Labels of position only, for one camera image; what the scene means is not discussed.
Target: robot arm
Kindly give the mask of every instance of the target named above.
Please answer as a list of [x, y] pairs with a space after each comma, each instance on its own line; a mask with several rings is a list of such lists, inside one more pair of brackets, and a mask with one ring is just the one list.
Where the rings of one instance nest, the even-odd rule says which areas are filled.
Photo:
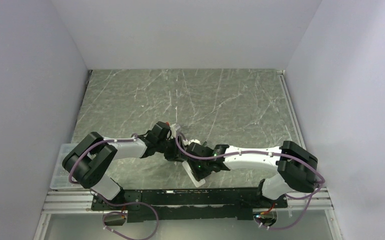
[[[189, 143], [182, 141], [181, 137], [175, 134], [175, 131], [175, 128], [171, 129], [167, 123], [158, 122], [152, 130], [144, 135], [134, 137], [130, 142], [101, 144], [80, 161], [73, 177], [85, 189], [92, 189], [113, 203], [123, 203], [125, 193], [123, 188], [105, 175], [110, 162], [113, 159], [146, 158], [158, 152], [164, 154], [168, 161], [182, 162], [182, 166], [196, 187], [203, 185], [205, 177], [212, 172], [248, 168], [265, 169], [274, 173], [273, 177], [260, 181], [258, 186], [257, 194], [268, 201], [276, 200], [281, 195], [293, 190], [303, 193], [311, 193], [315, 190], [316, 177], [314, 173], [298, 162], [273, 155], [273, 153], [288, 153], [316, 169], [318, 164], [316, 157], [292, 141], [284, 141], [282, 146], [272, 148], [239, 148], [219, 144], [212, 149], [201, 145], [199, 141], [190, 141]], [[91, 132], [63, 160], [63, 167], [70, 172], [79, 156], [91, 145], [102, 140], [111, 140], [111, 138], [105, 138], [96, 132]], [[182, 149], [177, 147], [176, 141], [184, 143], [181, 146]], [[241, 154], [246, 151], [268, 152], [269, 155]]]

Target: white wall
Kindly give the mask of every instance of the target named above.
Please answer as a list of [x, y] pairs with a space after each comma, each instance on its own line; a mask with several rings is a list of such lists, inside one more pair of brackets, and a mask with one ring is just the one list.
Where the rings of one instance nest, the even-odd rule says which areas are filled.
[[285, 69], [321, 0], [52, 0], [89, 69]]
[[86, 77], [51, 1], [0, 1], [0, 240], [34, 237]]
[[385, 0], [323, 0], [286, 73], [345, 239], [385, 239]]

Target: purple cable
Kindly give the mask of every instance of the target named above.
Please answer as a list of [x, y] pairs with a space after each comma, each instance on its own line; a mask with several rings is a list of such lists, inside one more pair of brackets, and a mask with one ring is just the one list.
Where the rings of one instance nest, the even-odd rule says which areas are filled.
[[297, 219], [293, 223], [291, 223], [288, 226], [283, 226], [283, 227], [269, 227], [268, 230], [287, 230], [289, 228], [294, 227], [305, 215], [306, 210], [308, 209], [309, 204], [311, 203], [311, 200], [312, 200], [312, 196], [309, 197], [309, 200], [307, 201], [306, 206], [303, 208], [303, 211], [301, 211], [300, 216], [298, 216]]
[[129, 143], [129, 142], [134, 142], [135, 139], [138, 138], [138, 134], [134, 133], [132, 134], [132, 136], [134, 138], [125, 138], [125, 139], [107, 139], [107, 140], [102, 140], [102, 141], [99, 141], [97, 143], [94, 143], [93, 145], [91, 145], [90, 147], [88, 147], [80, 156], [79, 158], [77, 159], [77, 161], [74, 163], [72, 169], [70, 170], [69, 172], [69, 183], [71, 184], [79, 184], [77, 181], [73, 181], [72, 180], [72, 177], [73, 177], [73, 173], [75, 172], [75, 169], [78, 167], [79, 163], [82, 161], [82, 159], [85, 158], [85, 156], [91, 152], [91, 150], [93, 150], [95, 147], [101, 145], [101, 144], [104, 144], [104, 143]]
[[[181, 134], [178, 132], [176, 134], [176, 138], [175, 138], [175, 142], [176, 142], [176, 145], [177, 147], [179, 148], [179, 150], [187, 155], [188, 157], [190, 158], [193, 158], [193, 159], [197, 159], [197, 160], [212, 160], [212, 159], [217, 159], [217, 158], [221, 158], [221, 157], [228, 157], [228, 156], [234, 156], [234, 155], [239, 155], [240, 153], [239, 152], [230, 152], [230, 153], [225, 153], [225, 154], [221, 154], [221, 155], [216, 155], [216, 156], [206, 156], [206, 157], [200, 157], [200, 156], [194, 156], [188, 152], [186, 152], [180, 145], [179, 141], [178, 141], [178, 137], [181, 136]], [[241, 154], [262, 154], [262, 155], [269, 155], [269, 152], [267, 151], [257, 151], [257, 150], [247, 150], [247, 151], [242, 151]], [[325, 183], [325, 178], [318, 172], [316, 171], [313, 167], [311, 167], [309, 164], [307, 164], [306, 162], [304, 162], [303, 160], [301, 160], [300, 158], [298, 157], [295, 157], [295, 156], [292, 156], [292, 155], [288, 155], [288, 154], [285, 154], [285, 153], [277, 153], [277, 152], [273, 152], [272, 153], [274, 156], [279, 156], [279, 157], [285, 157], [285, 158], [289, 158], [291, 160], [294, 160], [296, 162], [299, 162], [300, 164], [303, 164], [306, 168], [308, 168], [312, 173], [314, 173], [318, 178], [320, 178], [319, 181], [316, 181], [317, 184], [324, 184]]]
[[107, 213], [106, 215], [104, 215], [103, 217], [102, 217], [102, 225], [104, 226], [104, 228], [105, 229], [107, 229], [107, 230], [109, 230], [110, 232], [112, 232], [112, 233], [114, 233], [114, 234], [116, 234], [116, 235], [118, 235], [118, 236], [120, 236], [120, 237], [122, 237], [122, 238], [124, 238], [124, 239], [127, 239], [127, 240], [147, 240], [147, 239], [150, 239], [151, 237], [153, 237], [154, 236], [154, 234], [156, 234], [156, 232], [157, 232], [157, 228], [159, 227], [159, 215], [157, 214], [157, 211], [151, 206], [151, 205], [149, 205], [149, 204], [147, 204], [147, 203], [145, 203], [145, 202], [141, 202], [141, 201], [133, 201], [133, 202], [127, 202], [127, 203], [121, 203], [121, 204], [114, 204], [114, 203], [111, 203], [111, 202], [109, 202], [104, 196], [102, 196], [101, 194], [99, 194], [98, 192], [96, 192], [96, 191], [94, 191], [106, 204], [108, 204], [108, 205], [110, 205], [110, 206], [113, 206], [113, 207], [123, 207], [123, 206], [128, 206], [128, 205], [137, 205], [137, 204], [139, 204], [139, 205], [144, 205], [144, 206], [146, 206], [146, 207], [148, 207], [148, 208], [150, 208], [152, 211], [153, 211], [153, 213], [154, 213], [154, 215], [155, 215], [155, 220], [156, 220], [156, 223], [155, 223], [155, 228], [154, 228], [154, 231], [148, 236], [148, 237], [146, 237], [146, 238], [141, 238], [141, 239], [135, 239], [135, 238], [130, 238], [130, 237], [128, 237], [128, 236], [125, 236], [125, 235], [123, 235], [122, 233], [120, 233], [120, 232], [118, 232], [118, 231], [116, 231], [116, 230], [114, 230], [114, 229], [112, 229], [112, 228], [110, 228], [110, 227], [108, 227], [107, 225], [106, 225], [106, 222], [105, 222], [105, 220], [106, 220], [106, 218], [108, 217], [108, 216], [110, 216], [110, 215], [120, 215], [120, 216], [125, 216], [126, 214], [125, 213], [122, 213], [122, 212], [119, 212], [119, 211], [112, 211], [112, 212], [109, 212], [109, 213]]
[[[192, 158], [192, 159], [197, 159], [197, 160], [212, 160], [212, 159], [217, 159], [217, 158], [221, 158], [221, 157], [228, 157], [228, 156], [234, 156], [234, 155], [239, 155], [240, 153], [239, 152], [230, 152], [230, 153], [225, 153], [225, 154], [221, 154], [221, 155], [216, 155], [216, 156], [208, 156], [208, 157], [199, 157], [199, 156], [194, 156], [188, 152], [186, 152], [180, 145], [179, 141], [178, 141], [178, 137], [181, 136], [182, 138], [185, 138], [185, 136], [183, 134], [180, 134], [180, 133], [177, 133], [176, 134], [176, 138], [175, 138], [175, 142], [176, 142], [176, 145], [177, 147], [179, 148], [179, 150], [187, 155], [188, 157]], [[269, 152], [267, 151], [257, 151], [257, 150], [247, 150], [247, 151], [242, 151], [241, 154], [262, 154], [262, 155], [269, 155]], [[309, 195], [306, 195], [306, 196], [303, 196], [303, 197], [293, 197], [293, 196], [290, 196], [288, 194], [285, 194], [287, 197], [291, 198], [291, 199], [294, 199], [294, 200], [302, 200], [302, 199], [306, 199], [306, 198], [309, 198], [309, 200], [307, 201], [307, 204], [306, 206], [304, 207], [303, 211], [301, 212], [300, 216], [298, 216], [298, 218], [290, 225], [288, 226], [284, 226], [284, 227], [270, 227], [268, 228], [269, 230], [285, 230], [285, 229], [289, 229], [289, 228], [292, 228], [294, 225], [296, 225], [300, 219], [302, 219], [302, 217], [305, 215], [308, 207], [309, 207], [309, 204], [311, 202], [311, 199], [312, 199], [312, 196], [315, 195], [316, 193], [318, 193], [321, 188], [322, 188], [322, 185], [325, 183], [325, 178], [318, 172], [316, 171], [312, 166], [310, 166], [309, 164], [307, 164], [306, 162], [304, 162], [303, 160], [301, 160], [300, 158], [298, 157], [295, 157], [295, 156], [292, 156], [292, 155], [289, 155], [289, 154], [285, 154], [285, 153], [277, 153], [277, 152], [273, 152], [272, 153], [273, 156], [278, 156], [278, 157], [284, 157], [284, 158], [288, 158], [288, 159], [291, 159], [291, 160], [294, 160], [296, 162], [299, 162], [300, 164], [303, 164], [306, 168], [308, 168], [312, 173], [314, 173], [318, 178], [320, 178], [319, 181], [316, 181], [316, 183], [318, 184], [318, 188], [312, 192], [311, 194]]]
[[[130, 142], [134, 142], [137, 138], [138, 138], [138, 134], [134, 133], [132, 134], [132, 137], [133, 138], [125, 138], [125, 139], [108, 139], [108, 140], [102, 140], [102, 141], [99, 141], [93, 145], [91, 145], [90, 147], [88, 147], [80, 156], [79, 158], [77, 159], [77, 161], [74, 163], [72, 169], [70, 170], [70, 173], [69, 173], [69, 182], [72, 183], [72, 184], [79, 184], [77, 181], [73, 181], [72, 180], [72, 177], [73, 177], [73, 173], [75, 171], [75, 169], [78, 167], [79, 163], [82, 161], [82, 159], [91, 151], [93, 150], [95, 147], [97, 147], [98, 145], [101, 145], [101, 144], [104, 144], [104, 143], [130, 143]], [[148, 208], [150, 208], [154, 215], [155, 215], [155, 219], [156, 219], [156, 225], [155, 225], [155, 229], [154, 231], [146, 238], [142, 238], [142, 239], [134, 239], [134, 238], [130, 238], [128, 236], [125, 236], [123, 235], [122, 233], [116, 231], [116, 230], [113, 230], [112, 228], [108, 227], [106, 225], [106, 218], [110, 215], [121, 215], [121, 216], [125, 216], [126, 214], [125, 213], [122, 213], [122, 212], [118, 212], [118, 211], [112, 211], [112, 212], [109, 212], [107, 214], [105, 214], [102, 218], [102, 224], [104, 225], [104, 228], [109, 230], [110, 232], [112, 233], [115, 233], [117, 234], [118, 236], [122, 237], [122, 238], [125, 238], [127, 240], [147, 240], [147, 239], [150, 239], [151, 237], [154, 236], [154, 234], [156, 234], [157, 232], [157, 228], [159, 227], [159, 216], [156, 212], [156, 210], [149, 204], [145, 203], [145, 202], [141, 202], [141, 201], [134, 201], [134, 202], [127, 202], [127, 203], [121, 203], [121, 204], [114, 204], [114, 203], [111, 203], [109, 202], [103, 195], [99, 194], [98, 192], [94, 191], [91, 189], [91, 191], [95, 192], [98, 196], [100, 196], [100, 198], [108, 205], [110, 206], [113, 206], [113, 207], [123, 207], [123, 206], [128, 206], [128, 205], [144, 205]]]

